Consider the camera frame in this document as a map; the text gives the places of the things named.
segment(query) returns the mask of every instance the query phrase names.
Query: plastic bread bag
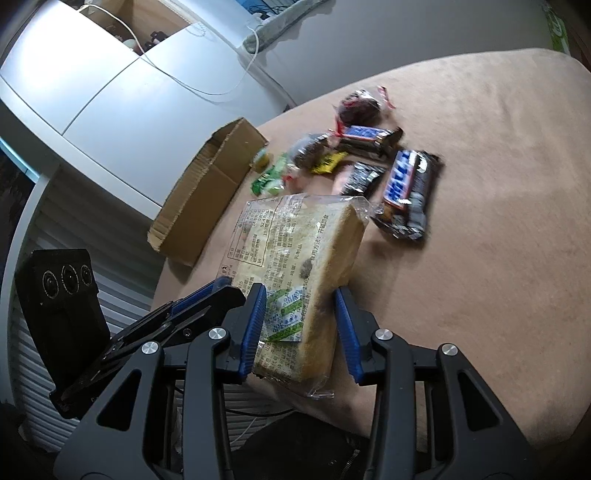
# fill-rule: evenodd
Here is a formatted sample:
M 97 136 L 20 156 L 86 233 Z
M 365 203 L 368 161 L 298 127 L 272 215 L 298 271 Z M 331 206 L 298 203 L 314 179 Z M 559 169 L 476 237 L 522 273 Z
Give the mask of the plastic bread bag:
M 332 294 L 345 285 L 371 206 L 363 197 L 288 195 L 242 211 L 218 276 L 248 295 L 267 288 L 253 372 L 313 398 L 330 375 L 336 343 Z

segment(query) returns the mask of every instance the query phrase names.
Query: white cable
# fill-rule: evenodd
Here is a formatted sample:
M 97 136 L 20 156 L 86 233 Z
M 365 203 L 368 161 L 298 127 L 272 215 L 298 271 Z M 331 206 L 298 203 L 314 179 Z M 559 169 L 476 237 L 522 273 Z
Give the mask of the white cable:
M 248 424 L 248 427 L 246 427 L 246 428 L 245 428 L 244 432 L 242 432 L 242 433 L 241 433 L 240 435 L 238 435 L 238 436 L 237 436 L 235 439 L 233 439 L 233 440 L 230 442 L 230 445 L 231 445 L 231 444 L 233 444 L 233 443 L 235 443 L 235 442 L 237 442 L 237 441 L 238 441 L 238 440 L 240 440 L 242 437 L 244 437 L 244 436 L 246 435 L 246 433 L 248 432 L 248 429 L 249 429 L 250 427 L 252 427 L 252 425 L 253 425 L 253 424 L 254 424 L 254 423 L 257 421 L 257 420 L 258 420 L 258 418 L 257 418 L 257 417 L 253 418 L 253 419 L 252 419 L 252 422 L 250 422 L 250 423 Z
M 142 47 L 142 45 L 139 43 L 138 37 L 135 36 L 135 33 L 133 32 L 133 30 L 131 30 L 131 28 L 129 28 L 127 26 L 127 24 L 121 20 L 120 18 L 116 17 L 115 15 L 113 15 L 111 12 L 109 12 L 108 10 L 99 7 L 98 5 L 93 5 L 93 4 L 85 4 L 82 5 L 77 11 L 82 12 L 84 9 L 86 8 L 97 8 L 98 10 L 103 11 L 104 13 L 106 13 L 107 15 L 109 15 L 110 17 L 114 18 L 115 20 L 117 20 L 117 22 L 119 22 L 121 25 L 123 25 L 128 31 L 129 33 L 131 33 L 131 36 L 134 38 L 134 40 L 136 41 L 136 43 L 138 44 L 139 49 L 142 52 L 142 59 L 144 59 L 145 61 L 147 61 L 150 65 L 152 65 L 152 67 L 154 67 L 155 69 L 161 71 L 162 73 L 164 73 L 166 76 L 170 77 L 171 79 L 173 79 L 175 82 L 177 82 L 181 87 L 187 89 L 189 92 L 191 93 L 202 93 L 204 95 L 215 95 L 215 96 L 219 96 L 219 95 L 227 95 L 228 93 L 232 93 L 234 90 L 236 90 L 240 84 L 242 83 L 242 81 L 244 80 L 244 78 L 246 78 L 246 74 L 248 73 L 248 70 L 251 68 L 252 64 L 255 62 L 256 60 L 256 56 L 258 54 L 258 50 L 259 50 L 259 37 L 258 34 L 256 33 L 256 31 L 249 27 L 248 25 L 246 26 L 248 28 L 248 30 L 251 30 L 252 33 L 254 33 L 255 35 L 255 40 L 256 40 L 256 48 L 255 48 L 255 52 L 254 55 L 251 58 L 251 61 L 248 63 L 248 65 L 246 66 L 246 69 L 244 70 L 244 74 L 242 74 L 242 78 L 240 78 L 240 81 L 236 84 L 235 87 L 231 88 L 230 90 L 228 90 L 227 92 L 223 92 L 223 93 L 209 93 L 209 92 L 204 92 L 203 90 L 199 90 L 196 89 L 194 87 L 191 87 L 190 85 L 187 85 L 186 83 L 182 82 L 181 80 L 179 80 L 178 78 L 176 78 L 174 75 L 169 74 L 168 72 L 165 72 L 163 69 L 161 69 L 160 67 L 158 67 L 152 60 L 150 60 L 150 58 L 148 57 L 148 55 L 146 54 L 144 48 Z

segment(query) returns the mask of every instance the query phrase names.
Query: white wall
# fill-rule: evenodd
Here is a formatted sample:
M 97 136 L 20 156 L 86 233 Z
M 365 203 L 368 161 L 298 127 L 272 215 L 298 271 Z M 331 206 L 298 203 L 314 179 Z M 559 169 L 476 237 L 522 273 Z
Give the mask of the white wall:
M 551 48 L 540 0 L 330 0 L 257 63 L 300 104 L 417 61 L 528 47 Z

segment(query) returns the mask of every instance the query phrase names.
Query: beige tabletop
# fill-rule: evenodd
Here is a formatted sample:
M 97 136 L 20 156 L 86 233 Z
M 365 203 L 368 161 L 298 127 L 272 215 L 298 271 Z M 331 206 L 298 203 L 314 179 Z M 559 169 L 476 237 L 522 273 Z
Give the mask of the beige tabletop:
M 390 92 L 402 144 L 439 154 L 446 166 L 424 248 L 368 225 L 350 281 L 354 296 L 409 343 L 457 344 L 535 447 L 568 438 L 591 402 L 591 74 L 539 49 L 430 60 L 320 97 L 260 131 L 280 153 L 303 134 L 331 128 L 333 105 L 373 85 Z M 154 307 L 215 277 L 253 198 L 252 178 L 192 271 L 167 263 Z M 331 186 L 316 177 L 307 190 Z M 353 383 L 340 345 L 332 400 L 300 398 L 253 376 L 249 383 L 369 434 L 375 390 Z M 422 416 L 419 431 L 423 439 Z

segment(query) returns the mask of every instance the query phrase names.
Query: chocolate bar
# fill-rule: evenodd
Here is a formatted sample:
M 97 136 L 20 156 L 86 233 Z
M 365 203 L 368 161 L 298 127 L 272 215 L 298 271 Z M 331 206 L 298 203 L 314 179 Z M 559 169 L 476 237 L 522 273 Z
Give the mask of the chocolate bar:
M 384 201 L 371 216 L 374 223 L 396 238 L 422 239 L 431 192 L 442 165 L 439 157 L 424 151 L 398 152 Z
M 402 134 L 401 128 L 394 131 L 353 125 L 339 135 L 338 149 L 360 157 L 381 160 L 384 156 L 393 155 Z

